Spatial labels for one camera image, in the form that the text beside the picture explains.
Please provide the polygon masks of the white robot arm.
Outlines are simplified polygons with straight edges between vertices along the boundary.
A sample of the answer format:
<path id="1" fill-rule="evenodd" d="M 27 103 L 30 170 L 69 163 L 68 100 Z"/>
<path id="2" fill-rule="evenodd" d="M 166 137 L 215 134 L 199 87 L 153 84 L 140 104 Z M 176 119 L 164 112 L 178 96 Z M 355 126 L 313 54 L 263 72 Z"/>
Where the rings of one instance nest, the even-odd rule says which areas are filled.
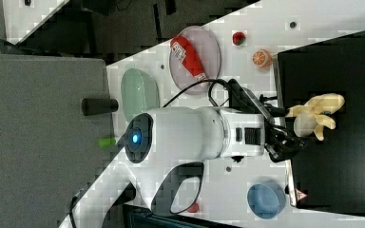
<path id="1" fill-rule="evenodd" d="M 294 132 L 275 124 L 285 111 L 232 79 L 228 106 L 162 107 L 131 120 L 125 132 L 126 166 L 148 209 L 169 217 L 186 211 L 198 198 L 204 163 L 221 158 L 292 159 L 306 145 Z"/>

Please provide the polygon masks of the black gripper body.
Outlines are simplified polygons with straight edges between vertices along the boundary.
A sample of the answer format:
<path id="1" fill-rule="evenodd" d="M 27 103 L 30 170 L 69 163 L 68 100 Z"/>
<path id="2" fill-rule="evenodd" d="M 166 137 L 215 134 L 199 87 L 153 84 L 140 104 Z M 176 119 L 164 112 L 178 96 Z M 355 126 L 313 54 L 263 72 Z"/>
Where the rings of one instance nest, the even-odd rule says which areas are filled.
<path id="1" fill-rule="evenodd" d="M 244 127 L 236 130 L 235 140 L 245 145 L 259 145 L 266 149 L 272 162 L 291 160 L 299 151 L 303 150 L 308 140 L 297 137 L 295 133 L 274 122 L 276 117 L 283 117 L 286 112 L 279 107 L 268 104 L 278 97 L 257 97 L 250 89 L 242 87 L 237 80 L 228 81 L 229 107 L 243 114 L 260 114 L 264 124 L 260 128 Z"/>

